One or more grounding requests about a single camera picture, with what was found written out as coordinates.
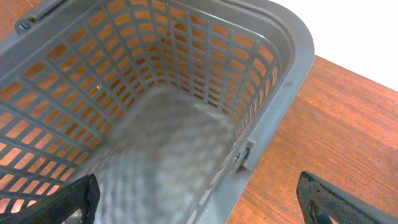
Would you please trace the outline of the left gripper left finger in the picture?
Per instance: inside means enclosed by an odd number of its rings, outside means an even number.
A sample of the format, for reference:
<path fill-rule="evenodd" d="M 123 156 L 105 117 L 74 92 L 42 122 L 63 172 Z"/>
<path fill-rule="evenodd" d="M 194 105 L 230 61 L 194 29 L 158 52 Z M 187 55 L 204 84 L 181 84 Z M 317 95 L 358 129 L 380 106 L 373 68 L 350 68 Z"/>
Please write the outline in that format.
<path fill-rule="evenodd" d="M 85 175 L 18 213 L 1 215 L 1 223 L 62 223 L 78 210 L 75 223 L 93 223 L 99 200 L 96 176 Z"/>

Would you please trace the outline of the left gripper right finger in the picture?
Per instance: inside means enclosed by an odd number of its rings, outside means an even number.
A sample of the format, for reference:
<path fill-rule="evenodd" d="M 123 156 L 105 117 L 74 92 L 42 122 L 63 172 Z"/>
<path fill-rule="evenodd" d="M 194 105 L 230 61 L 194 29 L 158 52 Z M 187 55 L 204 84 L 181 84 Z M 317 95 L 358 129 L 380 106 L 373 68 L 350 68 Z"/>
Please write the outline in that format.
<path fill-rule="evenodd" d="M 296 194 L 303 219 L 310 223 L 397 223 L 397 218 L 307 171 Z"/>

